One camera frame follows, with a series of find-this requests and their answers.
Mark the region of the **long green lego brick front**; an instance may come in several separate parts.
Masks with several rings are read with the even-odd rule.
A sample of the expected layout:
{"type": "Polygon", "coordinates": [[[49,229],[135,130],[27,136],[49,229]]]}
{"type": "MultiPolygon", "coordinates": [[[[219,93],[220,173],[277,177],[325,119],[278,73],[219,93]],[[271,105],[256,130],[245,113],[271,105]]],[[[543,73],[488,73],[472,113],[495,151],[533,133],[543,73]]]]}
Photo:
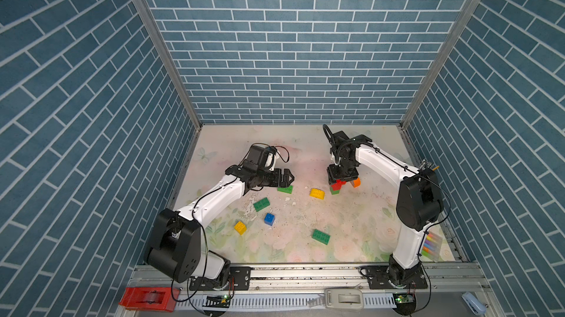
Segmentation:
{"type": "Polygon", "coordinates": [[[330,241],[330,235],[320,230],[314,230],[311,237],[313,240],[323,243],[324,245],[328,245],[330,241]]]}

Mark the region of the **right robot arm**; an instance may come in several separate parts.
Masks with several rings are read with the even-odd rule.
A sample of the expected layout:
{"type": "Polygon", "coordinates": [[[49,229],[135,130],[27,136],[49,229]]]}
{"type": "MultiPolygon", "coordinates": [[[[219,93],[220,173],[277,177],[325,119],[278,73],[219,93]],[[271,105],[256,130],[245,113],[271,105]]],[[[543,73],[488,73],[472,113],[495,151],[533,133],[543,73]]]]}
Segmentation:
{"type": "Polygon", "coordinates": [[[444,210],[435,171],[400,162],[365,135],[348,137],[343,131],[331,132],[326,124],[323,131],[330,143],[333,163],[327,173],[333,191],[348,182],[358,183],[360,165],[398,187],[396,213],[402,226],[397,246],[389,257],[388,279],[393,286],[407,285],[422,266],[420,255],[425,236],[444,210]]]}

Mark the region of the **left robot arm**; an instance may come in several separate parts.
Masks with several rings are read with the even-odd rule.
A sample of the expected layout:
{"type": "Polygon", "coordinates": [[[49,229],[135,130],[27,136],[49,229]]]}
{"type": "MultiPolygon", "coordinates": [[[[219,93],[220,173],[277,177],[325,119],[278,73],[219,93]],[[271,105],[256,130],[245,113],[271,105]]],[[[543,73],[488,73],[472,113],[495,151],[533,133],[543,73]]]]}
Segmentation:
{"type": "Polygon", "coordinates": [[[229,205],[251,190],[288,187],[294,175],[276,167],[279,148],[253,143],[240,161],[226,169],[208,192],[185,207],[164,209],[154,220],[144,261],[177,283],[193,277],[222,288],[229,279],[230,261],[207,247],[205,229],[229,205]]]}

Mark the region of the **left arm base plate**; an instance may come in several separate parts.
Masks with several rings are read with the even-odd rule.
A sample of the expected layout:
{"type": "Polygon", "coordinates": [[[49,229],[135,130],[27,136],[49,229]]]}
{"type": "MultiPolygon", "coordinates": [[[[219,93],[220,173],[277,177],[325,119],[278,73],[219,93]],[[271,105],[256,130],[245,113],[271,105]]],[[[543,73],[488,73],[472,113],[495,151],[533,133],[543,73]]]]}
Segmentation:
{"type": "Polygon", "coordinates": [[[218,278],[192,277],[189,280],[191,291],[248,291],[251,280],[250,266],[231,266],[229,270],[224,269],[218,278]]]}

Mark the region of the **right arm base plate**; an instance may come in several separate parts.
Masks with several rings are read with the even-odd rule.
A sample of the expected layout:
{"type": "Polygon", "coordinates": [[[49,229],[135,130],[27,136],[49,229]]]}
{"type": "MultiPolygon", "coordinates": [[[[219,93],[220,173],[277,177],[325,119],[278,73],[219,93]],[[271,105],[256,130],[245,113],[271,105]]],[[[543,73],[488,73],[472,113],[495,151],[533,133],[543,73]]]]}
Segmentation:
{"type": "Polygon", "coordinates": [[[403,269],[398,265],[365,265],[358,268],[372,290],[428,288],[428,279],[421,265],[403,269]]]}

